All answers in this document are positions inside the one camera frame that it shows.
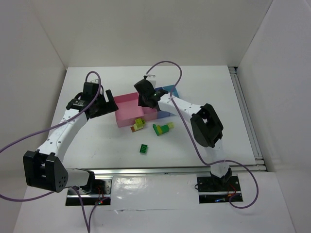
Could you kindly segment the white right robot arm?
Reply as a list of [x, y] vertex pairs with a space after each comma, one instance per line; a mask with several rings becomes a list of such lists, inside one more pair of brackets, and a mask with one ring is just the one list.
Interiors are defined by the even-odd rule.
[[155, 90], [147, 79], [134, 85], [138, 92], [138, 104], [158, 111], [179, 115], [184, 123], [191, 124], [190, 139], [195, 145], [205, 148], [212, 159], [210, 173], [214, 182], [224, 185], [232, 176], [231, 168], [225, 161], [222, 137], [223, 125], [212, 105], [197, 105], [182, 100], [164, 89]]

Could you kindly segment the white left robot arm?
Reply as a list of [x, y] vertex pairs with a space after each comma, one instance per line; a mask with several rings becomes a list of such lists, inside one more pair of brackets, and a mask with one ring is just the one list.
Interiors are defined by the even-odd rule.
[[118, 110], [111, 90], [100, 93], [97, 83], [84, 83], [83, 91], [66, 106], [61, 126], [36, 150], [23, 156], [26, 183], [28, 186], [61, 192], [66, 187], [80, 187], [87, 193], [96, 186], [94, 172], [86, 169], [66, 169], [65, 153], [79, 130], [89, 119]]

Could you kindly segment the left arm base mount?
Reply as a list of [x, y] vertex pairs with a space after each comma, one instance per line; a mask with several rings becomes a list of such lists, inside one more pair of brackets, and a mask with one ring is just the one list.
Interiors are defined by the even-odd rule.
[[[104, 177], [94, 181], [90, 190], [78, 187], [77, 191], [81, 196], [84, 206], [108, 206], [111, 204], [112, 178]], [[66, 196], [66, 206], [80, 206], [78, 194], [70, 188]]]

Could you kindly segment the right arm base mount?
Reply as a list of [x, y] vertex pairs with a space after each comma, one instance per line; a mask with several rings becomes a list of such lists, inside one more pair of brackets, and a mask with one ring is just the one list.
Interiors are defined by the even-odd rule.
[[199, 203], [243, 202], [238, 176], [232, 176], [224, 185], [214, 183], [210, 176], [197, 177], [194, 188], [198, 191]]

